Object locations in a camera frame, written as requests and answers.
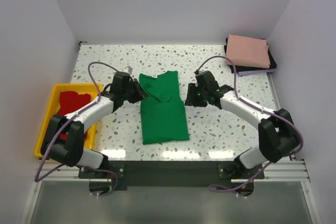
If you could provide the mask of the folded pink t-shirt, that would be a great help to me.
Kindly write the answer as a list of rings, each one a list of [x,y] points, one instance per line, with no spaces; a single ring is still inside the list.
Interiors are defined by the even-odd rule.
[[[269,68],[268,45],[265,39],[228,35],[226,57],[236,66]]]

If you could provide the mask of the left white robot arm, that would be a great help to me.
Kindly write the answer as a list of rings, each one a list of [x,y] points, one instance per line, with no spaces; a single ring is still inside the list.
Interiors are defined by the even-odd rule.
[[[85,133],[122,107],[124,101],[137,103],[147,97],[137,79],[126,72],[116,72],[112,82],[93,101],[75,112],[51,117],[40,149],[43,160],[87,167],[97,178],[105,177],[109,171],[108,158],[85,147]]]

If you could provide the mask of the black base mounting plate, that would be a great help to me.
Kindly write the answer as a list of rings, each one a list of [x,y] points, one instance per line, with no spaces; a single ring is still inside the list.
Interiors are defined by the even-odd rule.
[[[259,164],[252,169],[239,167],[233,161],[109,161],[108,172],[96,172],[83,168],[80,179],[89,179],[91,191],[105,191],[104,179],[113,179],[116,190],[129,187],[208,187],[219,184],[232,188],[237,183],[232,180],[248,180],[253,175],[257,179],[265,178]]]

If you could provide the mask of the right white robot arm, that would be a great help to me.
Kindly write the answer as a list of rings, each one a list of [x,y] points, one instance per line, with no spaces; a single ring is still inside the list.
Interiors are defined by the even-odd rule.
[[[276,163],[298,150],[302,137],[290,113],[285,109],[274,111],[241,97],[231,86],[220,86],[210,71],[195,72],[196,83],[188,84],[186,106],[213,105],[245,120],[258,131],[258,145],[234,159],[234,173],[246,178],[264,162]]]

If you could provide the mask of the folded lavender t-shirt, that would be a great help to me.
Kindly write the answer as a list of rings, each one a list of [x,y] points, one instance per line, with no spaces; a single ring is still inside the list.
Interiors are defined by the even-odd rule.
[[[252,74],[259,74],[259,73],[273,73],[275,72],[277,69],[265,69],[265,70],[251,70],[251,71],[240,71],[237,72],[237,75],[239,77],[243,77],[243,76],[249,76]]]

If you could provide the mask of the green t-shirt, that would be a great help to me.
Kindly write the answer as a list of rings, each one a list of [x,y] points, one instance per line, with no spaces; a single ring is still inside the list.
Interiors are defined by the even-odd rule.
[[[180,97],[177,71],[157,77],[139,75],[147,98],[141,101],[140,114],[144,145],[188,141],[184,102]]]

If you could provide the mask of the yellow plastic bin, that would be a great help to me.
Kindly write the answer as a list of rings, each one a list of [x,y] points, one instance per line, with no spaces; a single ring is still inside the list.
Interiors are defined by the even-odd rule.
[[[53,115],[57,114],[57,111],[59,109],[59,96],[60,93],[64,91],[74,91],[77,92],[78,94],[85,94],[85,93],[90,94],[91,101],[93,101],[98,95],[97,89],[93,83],[75,83],[75,84],[60,83],[55,85],[50,95],[48,107],[46,109],[44,120],[35,146],[34,155],[36,157],[42,157],[40,149],[42,142],[44,140],[46,129],[50,118]]]

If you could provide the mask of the red t-shirt in bin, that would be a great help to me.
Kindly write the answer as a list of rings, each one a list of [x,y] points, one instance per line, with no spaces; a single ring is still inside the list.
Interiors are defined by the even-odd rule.
[[[66,115],[75,112],[91,102],[90,94],[78,94],[74,91],[64,91],[59,96],[58,115]]]

